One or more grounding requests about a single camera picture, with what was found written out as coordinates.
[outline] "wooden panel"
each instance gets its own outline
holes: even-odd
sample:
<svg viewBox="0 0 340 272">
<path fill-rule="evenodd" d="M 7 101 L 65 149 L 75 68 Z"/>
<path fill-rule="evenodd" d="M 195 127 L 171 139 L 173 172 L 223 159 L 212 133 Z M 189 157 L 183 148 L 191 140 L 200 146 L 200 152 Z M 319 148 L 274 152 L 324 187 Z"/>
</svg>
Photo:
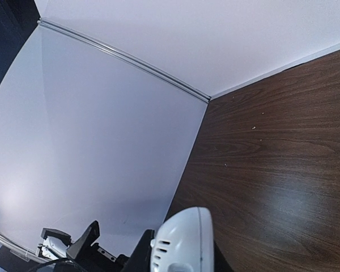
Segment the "wooden panel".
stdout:
<svg viewBox="0 0 340 272">
<path fill-rule="evenodd" d="M 197 205 L 235 271 L 340 271 L 340 51 L 210 103 L 169 215 Z"/>
</svg>

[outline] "white plastic device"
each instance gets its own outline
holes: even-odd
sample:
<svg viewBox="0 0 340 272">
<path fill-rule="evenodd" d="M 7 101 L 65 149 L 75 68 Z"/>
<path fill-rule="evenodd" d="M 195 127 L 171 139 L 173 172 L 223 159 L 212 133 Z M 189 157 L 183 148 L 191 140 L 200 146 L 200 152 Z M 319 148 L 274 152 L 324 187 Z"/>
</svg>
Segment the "white plastic device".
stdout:
<svg viewBox="0 0 340 272">
<path fill-rule="evenodd" d="M 66 257 L 67 246 L 63 242 L 55 237 L 48 236 L 41 247 L 41 254 L 45 258 L 56 260 Z"/>
<path fill-rule="evenodd" d="M 151 241 L 151 272 L 214 272 L 213 224 L 193 207 L 167 220 Z"/>
</svg>

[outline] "black cable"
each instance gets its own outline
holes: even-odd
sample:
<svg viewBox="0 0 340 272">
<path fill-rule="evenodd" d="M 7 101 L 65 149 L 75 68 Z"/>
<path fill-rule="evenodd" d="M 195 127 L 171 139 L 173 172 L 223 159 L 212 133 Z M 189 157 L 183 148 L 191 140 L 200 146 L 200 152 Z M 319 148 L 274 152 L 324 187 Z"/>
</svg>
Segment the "black cable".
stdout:
<svg viewBox="0 0 340 272">
<path fill-rule="evenodd" d="M 27 272 L 36 272 L 38 269 L 41 269 L 41 268 L 46 267 L 48 265 L 54 265 L 54 264 L 58 264 L 60 262 L 66 262 L 66 261 L 69 261 L 69 259 L 68 258 L 60 258 L 60 259 L 52 260 L 52 261 L 49 261 L 49 262 L 44 262 L 44 263 L 41 263 L 39 265 L 36 265 L 36 266 L 30 268 Z"/>
</svg>

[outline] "white wall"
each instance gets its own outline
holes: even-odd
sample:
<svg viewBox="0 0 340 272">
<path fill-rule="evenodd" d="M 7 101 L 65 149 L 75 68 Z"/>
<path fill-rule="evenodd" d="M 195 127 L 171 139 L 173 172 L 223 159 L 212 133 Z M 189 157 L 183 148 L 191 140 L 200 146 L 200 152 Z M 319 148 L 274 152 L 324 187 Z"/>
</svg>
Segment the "white wall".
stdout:
<svg viewBox="0 0 340 272">
<path fill-rule="evenodd" d="M 340 43 L 340 0 L 49 0 L 42 16 L 210 96 Z"/>
<path fill-rule="evenodd" d="M 44 15 L 48 2 L 49 0 L 35 0 L 35 4 L 36 7 L 38 8 L 40 16 Z"/>
<path fill-rule="evenodd" d="M 0 230 L 43 227 L 130 254 L 167 213 L 206 104 L 97 49 L 37 28 L 0 86 Z"/>
</svg>

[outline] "dark wall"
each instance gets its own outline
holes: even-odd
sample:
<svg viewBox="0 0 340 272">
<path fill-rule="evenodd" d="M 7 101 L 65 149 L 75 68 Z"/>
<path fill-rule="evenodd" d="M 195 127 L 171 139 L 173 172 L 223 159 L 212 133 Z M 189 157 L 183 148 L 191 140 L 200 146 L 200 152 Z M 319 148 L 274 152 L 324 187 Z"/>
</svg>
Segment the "dark wall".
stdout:
<svg viewBox="0 0 340 272">
<path fill-rule="evenodd" d="M 0 0 L 0 83 L 39 17 L 34 0 Z"/>
</svg>

